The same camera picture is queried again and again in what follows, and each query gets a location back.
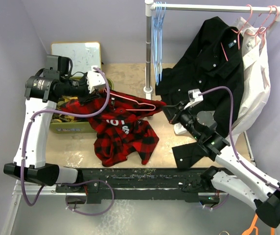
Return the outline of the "red black plaid shirt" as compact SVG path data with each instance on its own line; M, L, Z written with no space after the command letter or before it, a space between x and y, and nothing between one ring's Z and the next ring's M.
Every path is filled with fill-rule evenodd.
M165 102L154 100L158 111L162 111ZM122 108L115 108L111 98L106 108L97 116L87 118L87 121L96 131L94 151L105 167L114 166L128 159L128 155L137 152L142 165L146 165L159 137L145 117L138 117Z

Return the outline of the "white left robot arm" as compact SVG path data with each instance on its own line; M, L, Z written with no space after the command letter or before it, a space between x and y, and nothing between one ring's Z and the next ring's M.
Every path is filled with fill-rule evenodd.
M74 78L72 66L68 57L48 55L45 67L26 81L23 132L13 161L3 167L4 174L45 186L66 183L73 192L84 187L77 169L46 162L49 126L58 100L63 96L95 98L97 86L105 85L99 66L93 65L80 79Z

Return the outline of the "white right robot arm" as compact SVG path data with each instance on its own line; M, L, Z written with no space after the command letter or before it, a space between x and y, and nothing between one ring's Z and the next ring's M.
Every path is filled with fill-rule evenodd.
M178 169L188 169L203 157L220 164L231 172L211 166L201 174L205 191L224 191L250 206L268 226L280 224L280 182L245 158L216 132L217 123L211 112L200 111L193 115L185 104L167 105L162 108L170 124L181 124L195 138L191 144L172 148Z

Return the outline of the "pink wire hanger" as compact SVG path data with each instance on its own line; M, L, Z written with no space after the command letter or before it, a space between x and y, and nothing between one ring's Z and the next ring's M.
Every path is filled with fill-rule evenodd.
M110 91L112 106L122 108L138 117L149 117L158 111L158 105L155 101L136 97L133 95Z

